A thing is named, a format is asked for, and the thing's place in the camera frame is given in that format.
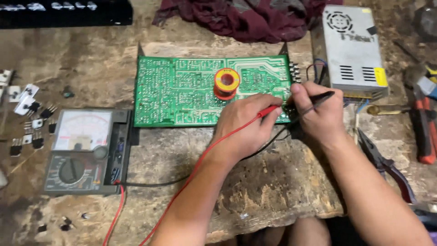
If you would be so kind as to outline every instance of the solder wire spool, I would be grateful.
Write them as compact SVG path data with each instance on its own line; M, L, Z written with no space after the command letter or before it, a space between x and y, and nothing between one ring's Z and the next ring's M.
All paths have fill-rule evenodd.
M240 76L232 68L222 68L214 76L214 94L221 100L234 98L240 85Z

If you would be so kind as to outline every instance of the wooden table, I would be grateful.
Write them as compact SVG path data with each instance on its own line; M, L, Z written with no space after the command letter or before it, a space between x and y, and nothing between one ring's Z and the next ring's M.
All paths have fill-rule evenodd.
M148 56L176 57L275 55L282 46L239 43L178 17L168 20L163 28L152 26L159 0L145 2L133 1L135 21L132 26L2 30L0 67L17 69L18 78L14 84L38 85L41 90L36 99L44 105L57 103L58 112L61 108L85 106L129 109L133 107L138 41ZM347 3L358 4L354 0ZM405 103L400 71L409 60L392 45L391 39L399 37L396 23L402 20L399 15L406 8L397 8L395 0L369 0L367 6L374 9L391 89L391 95L381 103ZM401 37L414 41L406 34ZM309 35L289 43L288 49L290 58L299 63L304 73L312 60ZM425 46L416 50L431 57L432 49ZM60 94L67 85L76 94L74 98L65 99ZM345 109L344 121L350 132L356 109L353 105ZM361 128L374 140L380 152L395 160L417 199L435 200L437 168L416 163L414 135L408 116L372 117L363 113L360 119ZM23 122L24 117L11 114L6 137L21 137ZM25 146L20 157L2 160L10 184L1 190L0 230L5 236L0 242L5 245L35 241L53 246L100 245L120 196L49 198L40 195L53 140L47 133L44 136L44 149L34 152L30 146ZM162 183L188 174L211 136L210 127L142 129L140 145L132 147L128 181ZM1 149L0 156L8 156L4 153L6 148ZM140 243L181 185L129 187L111 245ZM266 226L289 225L297 217L339 216L343 215L343 210L329 165L323 161L321 153L313 153L300 141L277 141L256 157L238 163L226 178L214 208L208 241L225 240ZM84 212L90 215L89 219L80 218L80 213ZM72 219L76 229L60 231L58 225L62 216ZM37 234L36 228L43 223L48 225L48 231Z

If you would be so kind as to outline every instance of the metal power supply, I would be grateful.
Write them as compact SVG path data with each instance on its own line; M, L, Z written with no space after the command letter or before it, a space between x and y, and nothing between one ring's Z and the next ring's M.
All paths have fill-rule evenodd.
M314 59L322 59L328 66L320 84L340 89L345 97L358 102L388 95L370 8L327 5L311 39Z

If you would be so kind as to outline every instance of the green circuit board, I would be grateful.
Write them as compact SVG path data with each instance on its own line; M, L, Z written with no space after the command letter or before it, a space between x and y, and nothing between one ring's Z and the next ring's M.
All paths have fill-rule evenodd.
M214 75L232 68L241 82L233 99L223 101L213 92ZM135 85L135 127L213 126L223 107L256 93L286 100L292 83L288 56L252 58L138 57ZM289 122L285 113L277 123Z

